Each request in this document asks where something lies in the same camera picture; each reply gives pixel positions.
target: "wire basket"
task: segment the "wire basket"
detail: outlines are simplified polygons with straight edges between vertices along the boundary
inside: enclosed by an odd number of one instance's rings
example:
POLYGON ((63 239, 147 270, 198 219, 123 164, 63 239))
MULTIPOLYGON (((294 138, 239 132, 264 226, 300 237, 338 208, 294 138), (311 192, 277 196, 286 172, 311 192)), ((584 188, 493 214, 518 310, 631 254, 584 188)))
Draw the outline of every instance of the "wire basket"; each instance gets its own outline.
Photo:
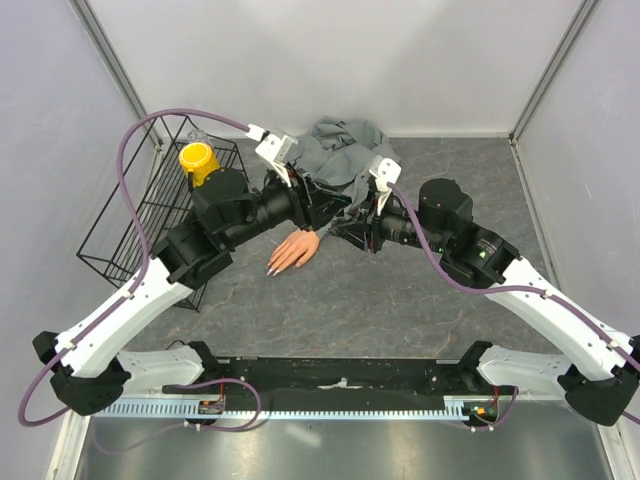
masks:
MULTIPOLYGON (((168 230, 182 222, 191 208, 187 178, 178 155, 187 144, 186 134, 198 127, 189 116, 178 118, 179 126, 173 129, 174 133, 164 118, 150 121, 124 170, 129 190, 144 192, 138 202, 137 212, 150 249, 168 230), (162 128, 166 136, 158 134, 162 128), (154 137, 159 139, 159 145, 155 147, 151 141, 154 137)), ((220 166, 241 170, 248 181, 237 144, 214 135, 207 134, 207 137, 220 166)), ((119 288, 140 267, 142 252, 133 221, 124 210, 119 196, 115 195, 117 190, 116 185, 76 255, 102 278, 119 288)), ((198 311, 205 289, 206 284, 176 303, 176 306, 198 311)))

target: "black metal rack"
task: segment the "black metal rack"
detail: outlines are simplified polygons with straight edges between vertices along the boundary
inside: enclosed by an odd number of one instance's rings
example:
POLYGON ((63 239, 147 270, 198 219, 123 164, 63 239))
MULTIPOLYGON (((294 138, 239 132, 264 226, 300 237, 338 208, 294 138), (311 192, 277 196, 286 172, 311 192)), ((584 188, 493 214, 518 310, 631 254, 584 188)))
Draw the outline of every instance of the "black metal rack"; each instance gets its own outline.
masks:
MULTIPOLYGON (((148 147, 150 142, 149 134, 154 128, 158 128, 160 123, 167 132, 167 140, 160 146, 163 154, 155 160, 152 167, 150 180, 146 185, 144 195, 138 204, 137 212, 144 231, 149 242, 149 248, 153 248, 158 240, 172 227, 180 223, 187 215, 191 208, 191 196, 187 185, 187 179, 184 171, 178 161, 180 150, 187 144, 186 133, 191 128, 198 128, 189 116, 182 118, 179 127, 172 134, 171 129, 167 125, 164 118, 154 119, 148 122, 145 134, 137 146, 133 156, 129 159, 125 166, 125 178, 130 173, 134 161, 138 157, 145 157, 141 152, 149 152, 149 148, 143 148, 145 144, 148 147)), ((214 149, 215 155, 222 168, 238 168, 245 177, 247 172, 244 168, 240 151, 235 142, 207 134, 209 142, 214 149)), ((125 227, 125 221, 116 225, 115 228, 124 230, 119 241, 114 242, 115 248, 104 248, 103 251, 92 252, 92 242, 94 237, 99 236, 98 231, 102 223, 108 220, 107 212, 113 205, 115 194, 118 186, 113 189, 106 203, 102 207, 98 217, 89 229, 76 255, 89 267, 96 271, 101 277, 106 279, 115 287, 121 287, 129 280, 133 273, 139 268, 141 260, 141 247, 138 241, 137 233, 133 225, 133 221, 129 219, 128 225, 125 227)), ((202 297, 204 295, 206 285, 193 292, 186 299, 176 303, 176 306, 191 310, 198 310, 202 297)))

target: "black wire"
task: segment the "black wire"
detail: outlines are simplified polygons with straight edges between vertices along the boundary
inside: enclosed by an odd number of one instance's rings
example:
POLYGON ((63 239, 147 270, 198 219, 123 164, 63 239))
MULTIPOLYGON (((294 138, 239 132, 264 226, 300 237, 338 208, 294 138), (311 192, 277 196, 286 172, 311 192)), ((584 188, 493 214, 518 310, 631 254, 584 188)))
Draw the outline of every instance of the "black wire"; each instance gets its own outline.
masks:
POLYGON ((169 350, 171 347, 173 347, 176 343, 181 343, 182 345, 186 346, 187 344, 184 343, 184 341, 182 340, 174 340, 173 342, 171 342, 169 344, 169 346, 167 348, 165 348, 165 350, 169 350))

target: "mannequin hand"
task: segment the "mannequin hand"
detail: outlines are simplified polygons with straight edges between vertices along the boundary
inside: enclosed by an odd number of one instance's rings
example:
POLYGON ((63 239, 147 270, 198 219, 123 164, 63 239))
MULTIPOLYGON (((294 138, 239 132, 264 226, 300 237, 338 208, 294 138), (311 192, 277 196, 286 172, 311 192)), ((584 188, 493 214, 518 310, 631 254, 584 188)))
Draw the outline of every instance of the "mannequin hand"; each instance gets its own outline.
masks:
POLYGON ((267 275, 273 273, 275 277, 290 267, 293 262, 296 262, 296 267, 301 267, 316 253, 319 244, 320 238, 316 232, 307 232, 306 230, 293 232, 271 255, 267 264, 269 267, 267 275))

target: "white bracket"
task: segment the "white bracket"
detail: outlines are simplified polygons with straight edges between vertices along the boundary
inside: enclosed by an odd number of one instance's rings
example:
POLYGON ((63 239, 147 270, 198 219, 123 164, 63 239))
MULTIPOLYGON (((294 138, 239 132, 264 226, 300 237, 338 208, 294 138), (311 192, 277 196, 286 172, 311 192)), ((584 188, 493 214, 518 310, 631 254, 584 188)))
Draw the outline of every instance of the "white bracket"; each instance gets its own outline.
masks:
POLYGON ((291 180, 289 179, 289 172, 287 172, 284 159, 291 147, 298 143, 298 140, 284 132, 280 132, 279 135, 267 132, 257 125, 249 125, 249 131, 246 135, 252 140, 260 142, 256 147, 258 156, 291 188, 291 180))
POLYGON ((377 206, 378 215, 382 213, 382 209, 391 196, 391 188, 387 183, 396 183, 401 171, 400 165, 390 158, 382 158, 378 155, 371 162, 369 173, 376 179, 376 188, 380 192, 377 206))

